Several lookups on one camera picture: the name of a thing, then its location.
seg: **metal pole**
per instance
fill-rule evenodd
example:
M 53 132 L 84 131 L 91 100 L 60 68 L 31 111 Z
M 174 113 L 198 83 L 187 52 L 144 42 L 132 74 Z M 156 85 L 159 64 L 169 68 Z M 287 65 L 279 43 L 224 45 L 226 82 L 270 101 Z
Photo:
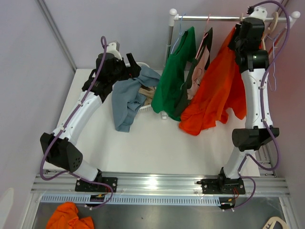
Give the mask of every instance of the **metal pole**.
M 170 56 L 171 45 L 172 45 L 172 38 L 173 38 L 173 26 L 169 26 L 168 41 L 167 41 L 166 53 L 165 53 L 165 64 L 167 62 L 168 57 Z
M 173 26 L 175 25 L 175 21 L 178 18 L 178 13 L 176 9 L 170 9 L 170 20 L 168 22 L 169 30 L 168 30 L 168 40 L 165 50 L 165 58 L 164 58 L 164 65 L 167 62 L 168 57 L 170 56 L 171 51 L 171 44 L 172 44 L 172 37 L 173 37 Z
M 207 21 L 209 16 L 178 16 L 178 20 L 182 19 L 183 21 Z M 274 18 L 266 18 L 265 22 L 271 22 Z M 210 16 L 209 21 L 240 21 L 241 17 L 232 17 L 232 16 Z M 285 17 L 280 17 L 278 22 L 286 22 Z
M 59 32 L 59 29 L 57 28 L 57 25 L 46 5 L 46 3 L 44 2 L 44 0 L 36 0 L 38 7 L 40 8 L 44 18 L 46 19 L 52 33 L 54 34 L 54 37 L 57 41 L 57 43 L 59 44 L 64 56 L 66 57 L 69 65 L 71 66 L 71 68 L 73 69 L 74 72 L 76 72 L 76 64 L 72 58 L 72 55 L 64 41 L 64 39 L 61 36 L 61 33 Z

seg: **black mounting bracket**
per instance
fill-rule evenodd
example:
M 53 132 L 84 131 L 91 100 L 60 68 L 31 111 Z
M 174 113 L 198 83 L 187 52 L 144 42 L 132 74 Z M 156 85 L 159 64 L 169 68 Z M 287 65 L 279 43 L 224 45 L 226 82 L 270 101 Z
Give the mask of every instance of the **black mounting bracket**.
M 235 192 L 237 192 L 238 195 L 246 194 L 243 180 L 241 178 L 226 178 L 223 167 L 221 168 L 217 178 L 202 179 L 201 181 L 197 181 L 197 184 L 201 185 L 203 194 L 224 194 L 232 196 L 234 196 Z M 234 198 L 223 197 L 219 198 L 219 201 L 220 209 L 230 209 L 235 206 Z
M 241 178 L 230 179 L 224 175 L 224 168 L 221 169 L 218 177 L 215 179 L 202 179 L 197 181 L 198 185 L 202 187 L 203 194 L 227 194 L 233 195 L 234 188 L 240 195 L 246 194 L 244 182 Z
M 112 187 L 113 192 L 116 192 L 118 186 L 118 178 L 117 177 L 103 177 L 102 172 L 99 170 L 98 175 L 96 176 L 95 182 L 104 183 Z M 110 190 L 103 185 L 95 185 L 88 183 L 83 180 L 77 180 L 75 184 L 76 192 L 110 192 Z

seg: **orange shirt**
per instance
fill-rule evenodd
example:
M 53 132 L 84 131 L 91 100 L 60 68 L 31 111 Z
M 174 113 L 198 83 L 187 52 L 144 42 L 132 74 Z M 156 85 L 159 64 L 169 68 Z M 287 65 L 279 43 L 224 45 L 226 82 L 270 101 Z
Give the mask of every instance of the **orange shirt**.
M 216 126 L 216 121 L 225 124 L 229 107 L 239 119 L 246 115 L 244 83 L 235 63 L 235 52 L 228 48 L 234 32 L 235 28 L 204 74 L 195 97 L 181 114 L 179 127 L 191 135 Z
M 94 229 L 91 217 L 79 219 L 74 203 L 66 202 L 57 207 L 46 229 Z

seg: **green shirt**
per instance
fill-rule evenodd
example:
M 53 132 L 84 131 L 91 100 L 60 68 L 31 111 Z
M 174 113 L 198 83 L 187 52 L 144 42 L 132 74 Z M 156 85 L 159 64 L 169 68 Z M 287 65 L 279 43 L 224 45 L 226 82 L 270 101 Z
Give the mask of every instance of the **green shirt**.
M 209 53 L 211 53 L 212 38 L 213 38 L 213 29 L 211 28 L 207 32 L 206 37 L 203 39 L 202 46 L 199 47 L 199 49 L 201 49 L 201 50 L 199 50 L 200 55 L 198 56 L 197 59 L 194 58 L 192 60 L 192 65 L 191 65 L 190 71 L 187 75 L 185 83 L 181 86 L 180 94 L 175 101 L 175 104 L 174 104 L 175 112 L 174 112 L 173 115 L 176 116 L 176 117 L 181 116 L 182 112 L 186 109 L 186 107 L 191 102 L 191 100 L 187 99 L 187 89 L 190 89 L 192 84 L 193 84 L 192 76 L 193 76 L 193 73 L 194 73 L 194 69 L 197 66 L 197 64 L 199 63 L 199 61 L 201 60 L 205 48 L 207 48 Z M 210 65 L 210 55 L 208 57 L 208 60 L 207 60 L 207 63 L 205 65 L 204 69 L 207 70 L 209 65 Z
M 165 111 L 172 119 L 180 121 L 180 116 L 174 115 L 174 104 L 184 84 L 186 62 L 192 61 L 195 55 L 195 29 L 191 27 L 182 36 L 177 50 L 167 60 L 152 100 L 152 108 L 156 113 Z

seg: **blue-gray towel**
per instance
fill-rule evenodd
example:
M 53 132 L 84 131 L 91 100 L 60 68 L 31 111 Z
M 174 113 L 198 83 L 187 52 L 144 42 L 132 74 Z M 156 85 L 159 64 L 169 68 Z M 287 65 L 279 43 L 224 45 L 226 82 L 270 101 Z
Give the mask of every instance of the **blue-gray towel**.
M 146 100 L 146 96 L 139 93 L 141 85 L 156 87 L 160 77 L 153 69 L 143 65 L 138 77 L 115 83 L 112 91 L 112 112 L 117 131 L 129 132 L 134 117 Z

